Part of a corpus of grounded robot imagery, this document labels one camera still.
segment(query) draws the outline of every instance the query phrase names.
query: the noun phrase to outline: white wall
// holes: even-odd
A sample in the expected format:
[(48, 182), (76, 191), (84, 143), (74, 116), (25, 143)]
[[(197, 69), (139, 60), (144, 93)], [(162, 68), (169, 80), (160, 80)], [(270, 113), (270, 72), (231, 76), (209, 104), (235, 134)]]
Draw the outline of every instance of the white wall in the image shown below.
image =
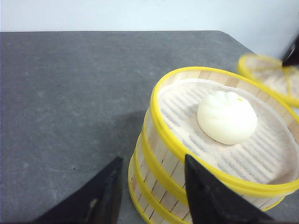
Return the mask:
[(1, 0), (1, 31), (221, 30), (280, 57), (299, 31), (299, 0)]

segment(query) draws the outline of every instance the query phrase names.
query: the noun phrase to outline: mesh liner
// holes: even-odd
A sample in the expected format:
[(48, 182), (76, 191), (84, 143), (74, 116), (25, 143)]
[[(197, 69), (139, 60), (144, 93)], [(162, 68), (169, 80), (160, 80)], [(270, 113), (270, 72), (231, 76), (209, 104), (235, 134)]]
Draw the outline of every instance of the mesh liner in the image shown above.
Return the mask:
[[(256, 112), (253, 136), (237, 145), (208, 137), (197, 122), (199, 102), (214, 91), (234, 91)], [(246, 181), (279, 184), (299, 176), (299, 147), (286, 124), (268, 105), (243, 90), (203, 79), (187, 79), (164, 87), (158, 103), (167, 126), (195, 155), (232, 176)]]
[[(285, 72), (277, 63), (263, 60), (262, 58), (251, 56), (246, 60), (246, 66), (251, 70), (252, 74), (265, 85), (273, 90), (287, 95), (287, 83)], [(296, 68), (288, 69), (290, 80), (290, 94), (294, 98), (299, 98), (299, 71)]]

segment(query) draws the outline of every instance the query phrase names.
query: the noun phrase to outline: black object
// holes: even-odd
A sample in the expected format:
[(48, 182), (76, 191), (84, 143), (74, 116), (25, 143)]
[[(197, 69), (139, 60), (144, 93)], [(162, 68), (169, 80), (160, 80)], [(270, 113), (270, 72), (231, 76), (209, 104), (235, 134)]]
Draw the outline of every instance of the black object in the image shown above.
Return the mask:
[(188, 154), (185, 182), (194, 224), (290, 224), (273, 220), (238, 196)]
[(282, 59), (282, 66), (299, 64), (299, 34), (286, 51)]
[(121, 169), (122, 158), (116, 157), (81, 189), (30, 224), (116, 224), (121, 206)]

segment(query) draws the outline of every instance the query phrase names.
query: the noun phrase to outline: yellow plastic band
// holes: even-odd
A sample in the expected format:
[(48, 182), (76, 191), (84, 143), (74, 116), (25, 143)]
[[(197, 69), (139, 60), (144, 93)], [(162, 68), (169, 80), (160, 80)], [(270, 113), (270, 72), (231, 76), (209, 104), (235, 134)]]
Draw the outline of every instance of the yellow plastic band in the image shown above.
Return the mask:
[[(250, 70), (247, 66), (246, 66), (246, 61), (249, 57), (252, 57), (252, 54), (245, 54), (243, 55), (240, 59), (239, 59), (239, 62), (238, 62), (238, 65), (237, 65), (237, 71), (240, 75), (242, 75), (243, 77), (246, 77), (256, 83), (258, 83), (256, 86), (259, 87), (260, 89), (264, 90), (265, 92), (267, 92), (268, 94), (271, 93), (272, 95), (275, 95), (276, 98), (280, 98), (282, 99), (285, 103), (287, 103), (289, 106), (292, 106), (292, 107), (299, 107), (299, 99), (298, 98), (294, 98), (292, 97), (290, 94), (288, 95), (285, 95), (285, 94), (282, 94), (280, 92), (277, 92), (273, 89), (271, 89), (270, 87), (268, 87), (267, 85), (265, 85), (261, 80), (257, 79), (253, 74), (252, 74), (252, 70)], [(277, 66), (280, 66), (281, 67), (281, 61), (280, 60), (276, 60), (274, 58), (270, 58), (270, 57), (267, 57), (267, 56), (256, 56), (258, 58), (261, 58), (262, 60), (265, 60), (265, 61), (269, 61), (269, 62), (272, 62), (272, 63), (275, 63)]]
[(154, 127), (162, 139), (162, 141), (165, 143), (167, 148), (181, 161), (184, 163), (185, 154), (190, 154), (193, 156), (198, 162), (200, 162), (206, 169), (208, 169), (213, 175), (215, 175), (220, 181), (222, 181), (225, 185), (227, 185), (229, 188), (231, 188), (233, 191), (235, 191), (238, 194), (242, 195), (248, 195), (248, 196), (255, 196), (255, 197), (278, 197), (278, 196), (285, 196), (288, 195), (295, 190), (299, 188), (299, 179), (285, 183), (285, 184), (261, 184), (261, 183), (254, 183), (245, 181), (242, 179), (239, 179), (237, 177), (228, 175), (221, 170), (214, 168), (213, 166), (209, 165), (199, 157), (197, 157), (195, 154), (193, 154), (188, 148), (186, 148), (177, 138), (176, 136), (169, 130), (167, 124), (165, 123), (162, 114), (159, 109), (158, 104), (158, 93), (160, 91), (161, 84), (170, 76), (175, 75), (179, 72), (184, 71), (212, 71), (212, 72), (218, 72), (221, 74), (225, 74), (231, 77), (238, 78), (242, 81), (245, 81), (247, 83), (250, 83), (253, 86), (258, 87), (259, 89), (265, 91), (268, 93), (271, 97), (273, 97), (275, 100), (277, 100), (295, 119), (297, 123), (299, 123), (299, 118), (295, 114), (295, 112), (288, 107), (282, 100), (278, 99), (275, 94), (273, 94), (271, 91), (269, 91), (264, 86), (257, 84), (245, 77), (239, 76), (237, 74), (234, 74), (232, 72), (220, 70), (220, 69), (214, 69), (214, 68), (206, 68), (206, 67), (186, 67), (177, 69), (174, 71), (171, 71), (167, 73), (165, 76), (163, 76), (156, 86), (154, 87), (154, 90), (151, 95), (150, 99), (150, 113), (151, 117), (154, 123)]
[(137, 180), (137, 184), (140, 188), (140, 191), (142, 192), (142, 195), (145, 197), (146, 201), (151, 205), (151, 207), (164, 219), (166, 219), (168, 222), (172, 224), (188, 224), (187, 222), (179, 219), (172, 213), (170, 213), (166, 208), (164, 208), (157, 199), (151, 194), (148, 187), (144, 184), (141, 173), (139, 171), (139, 165), (136, 158), (136, 152), (137, 149), (135, 149), (135, 153), (133, 154), (134, 157), (134, 174)]
[(163, 187), (171, 193), (176, 199), (178, 199), (181, 203), (188, 206), (187, 194), (186, 191), (179, 186), (163, 169), (162, 165), (156, 160), (152, 150), (150, 149), (149, 143), (147, 141), (147, 137), (145, 135), (146, 132), (146, 117), (147, 112), (145, 114), (145, 119), (141, 132), (141, 145), (142, 152), (144, 154), (144, 158), (146, 163), (149, 166), (149, 169), (154, 174), (156, 179), (163, 185)]
[(265, 208), (265, 209), (262, 209), (262, 211), (267, 211), (267, 210), (269, 210), (269, 209), (271, 209), (271, 208), (273, 208), (273, 207), (275, 207), (276, 205), (278, 205), (279, 203), (281, 203), (282, 202), (282, 200), (284, 199), (285, 197), (282, 197), (282, 198), (280, 198), (277, 202), (275, 202), (274, 204), (272, 204), (272, 205), (270, 205), (270, 206), (268, 206), (267, 208)]

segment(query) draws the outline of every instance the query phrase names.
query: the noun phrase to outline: gray countertop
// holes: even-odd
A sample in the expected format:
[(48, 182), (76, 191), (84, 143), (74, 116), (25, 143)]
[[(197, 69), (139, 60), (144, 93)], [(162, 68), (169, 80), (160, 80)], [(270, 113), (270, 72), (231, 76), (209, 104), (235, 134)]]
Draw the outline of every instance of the gray countertop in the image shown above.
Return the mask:
[[(220, 31), (1, 33), (1, 221), (38, 217), (120, 155), (118, 223), (143, 223), (126, 172), (153, 86), (180, 67), (236, 72), (247, 52)], [(267, 213), (299, 220), (298, 201)]]

